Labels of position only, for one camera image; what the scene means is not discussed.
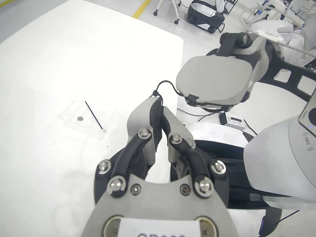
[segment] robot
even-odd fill
[[[266,0],[263,5],[276,8],[282,13],[273,11],[271,9],[265,9],[261,13],[259,20],[283,20],[285,18],[286,11],[288,10],[292,1],[293,0]]]
[[[188,22],[213,34],[224,22],[224,0],[215,0],[215,5],[205,1],[191,2],[187,18]]]
[[[237,237],[228,208],[266,209],[262,237],[277,226],[281,209],[316,208],[316,93],[297,88],[302,76],[316,80],[316,74],[285,62],[270,41],[256,34],[226,33],[220,44],[207,56],[190,59],[178,73],[174,90],[188,105],[227,112],[248,100],[255,82],[263,82],[308,102],[302,114],[248,138],[244,147],[213,142],[211,135],[201,136],[201,127],[184,126],[163,106],[162,81],[129,116],[125,148],[97,166],[96,207],[82,237],[158,236],[150,231],[157,229],[152,222],[165,231],[177,230],[168,236]],[[223,84],[215,69],[230,69],[225,73],[230,83]],[[287,82],[274,79],[281,69],[291,71]],[[170,182],[153,184],[145,178],[162,131]],[[136,232],[139,221],[142,230]],[[190,223],[198,234],[185,227]]]

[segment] nfc logo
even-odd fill
[[[307,148],[307,151],[312,151],[312,150],[314,149],[314,147],[311,147],[311,146],[310,146],[311,143],[309,143],[309,139],[308,139],[307,135],[308,135],[308,132],[303,133],[303,136],[305,137],[306,145],[309,146],[309,147]]]

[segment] control box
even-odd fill
[[[239,130],[243,130],[247,127],[246,123],[242,117],[238,117],[238,116],[235,116],[233,114],[226,113],[226,112],[221,113],[219,115],[219,121],[220,121],[220,124],[222,124],[224,126],[236,128]]]

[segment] label sticker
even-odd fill
[[[267,33],[263,30],[257,30],[257,33],[260,35],[260,36],[263,36],[265,38],[267,38],[268,40],[271,40],[271,41],[278,41],[278,42],[282,42],[284,41],[283,37],[280,36],[280,35],[275,35],[275,34],[272,34],[272,33]]]
[[[196,237],[200,236],[198,221],[146,220],[122,218],[118,237]]]

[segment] black stick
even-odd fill
[[[103,127],[100,125],[99,121],[97,120],[96,116],[93,114],[93,112],[92,112],[92,110],[91,110],[91,108],[89,107],[89,105],[88,105],[88,103],[87,103],[87,102],[86,102],[86,104],[87,104],[87,107],[89,108],[90,112],[91,112],[91,113],[92,113],[92,115],[95,117],[96,121],[98,122],[98,124],[99,124],[100,128],[101,128],[101,129],[103,129]]]

